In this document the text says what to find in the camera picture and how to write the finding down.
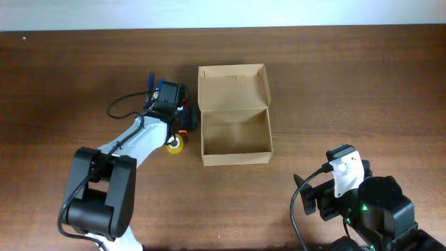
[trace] box flap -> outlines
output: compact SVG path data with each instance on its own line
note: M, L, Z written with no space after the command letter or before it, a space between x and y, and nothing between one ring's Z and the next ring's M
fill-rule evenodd
M267 108L271 101L263 64L201 66L198 90L201 111Z
M271 152L203 155L203 165L216 166L268 163L271 155Z

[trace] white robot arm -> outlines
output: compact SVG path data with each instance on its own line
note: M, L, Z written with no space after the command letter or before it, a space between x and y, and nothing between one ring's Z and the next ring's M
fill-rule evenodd
M155 149L173 141L178 144L174 135L180 129L196 128L193 117L198 110L184 108L190 98L186 90L161 79L151 97L149 85L144 111L133 112L138 117L122 135L97 149L76 151L58 218L61 234L93 241L102 251L144 250L130 228L137 168ZM89 188L90 182L100 181L109 183L108 191ZM78 235L65 232L62 224Z
M130 128L128 128L122 135L117 137L114 141L98 147L103 153L108 153L116 145L117 142L122 141L127 135L134 132L141 119L137 117ZM144 127L128 141L124 142L122 147L113 153L113 156L119 157L127 155L137 160L137 168L140 164L157 148L164 145L167 137L167 124L159 119L149 116L144 117ZM86 236L98 239L101 241L102 251L142 251L143 245L134 237L130 226L125 230L124 235L116 238L114 241L108 241L104 236L87 233Z

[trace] yellow object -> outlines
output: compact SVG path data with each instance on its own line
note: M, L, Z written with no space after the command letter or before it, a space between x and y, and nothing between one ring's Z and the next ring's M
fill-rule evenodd
M175 137L176 137L176 140L174 139L174 136L170 137L170 139L169 139L169 142L173 142L174 140L176 141L176 144L174 144L174 146L166 145L166 149L170 153L179 153L184 148L183 138L180 135L175 135Z

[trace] wire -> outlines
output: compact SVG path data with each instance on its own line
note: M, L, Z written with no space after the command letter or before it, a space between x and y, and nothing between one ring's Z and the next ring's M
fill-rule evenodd
M113 118L113 119L124 119L124 118L126 118L126 117L128 117L128 116L134 114L135 112L129 112L129 113L127 113L127 114L125 114L125 115L122 115L122 116L114 116L114 115L110 114L110 109L111 109L116 103L118 103L119 101L125 100L126 98L131 98L131 97L139 96L139 95L147 95L147 91L142 91L142 92L139 92L139 93L128 94L128 95L126 95L126 96L123 96L123 97L120 97L120 98L116 99L115 101L111 102L110 105L107 107L107 115L108 115L110 118Z
M307 245L304 242L304 239L302 238L302 236L300 235L298 226L296 226L295 224L295 220L294 220L294 202L295 202L295 198L297 198L297 196L299 195L300 191L308 184L308 182L310 182L314 177L318 176L318 174L323 173L323 169L320 168L319 170L315 171L310 177L308 177L304 183L302 183L302 185L300 187L298 187L298 189L295 190L293 197L291 198L291 203L290 203L290 219L291 219L291 224L293 224L293 228L295 231L295 234L297 234L300 242L302 243L302 247L304 248L305 251L309 251L309 248L307 247Z
M348 234L348 229L347 229L347 222L346 222L346 219L342 219L342 224L343 224L343 226L344 226L344 230L346 231L347 236L348 236L349 238L351 238L351 237L350 237L350 234Z
M93 178L95 175L97 175L106 165L106 163L110 160L112 154L118 150L126 141L128 141L131 137L133 137L135 134L137 134L144 126L144 117L139 113L139 112L130 112L128 114L122 115L122 116L114 116L110 114L110 109L113 107L113 105L115 105L117 102L124 100L126 98L130 98L133 96L138 96L138 95L146 95L147 92L140 92L140 93L132 93L126 96L123 96L121 98L116 99L115 101L113 101L107 108L107 115L112 117L113 119L124 119L126 117L128 117L131 114L136 114L137 116L139 116L141 118L141 123L139 123L139 126L137 129L135 129L133 132L131 132L129 135L127 135L123 140L121 140L120 142L117 142L116 145L110 150L110 152L108 152L108 154L105 156L104 160L101 162L100 166L98 168L95 168L89 175L87 175L80 183L79 185L73 190L73 192L71 193L71 195L67 198L67 200L65 201L65 203L63 203L62 207L61 207L61 211L59 212L59 216L57 219L57 228L59 230L59 232L63 235L66 236L68 238L74 238L74 239L81 239L81 240L86 240L86 241L93 241L94 243L96 243L98 245L99 248L102 248L103 250L106 250L106 247L103 246L103 242L99 241L98 239L95 238L91 238L89 236L82 236L79 234L69 234L67 233L65 230L63 230L62 227L62 217L63 215L66 214L66 211L68 210L68 208L70 207L72 201L74 200L76 194L83 188L85 187L85 185L88 183L88 181Z

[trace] white wall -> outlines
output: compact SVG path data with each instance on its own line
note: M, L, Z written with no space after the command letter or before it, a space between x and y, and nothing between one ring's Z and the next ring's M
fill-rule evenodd
M0 0L0 31L446 22L446 0Z

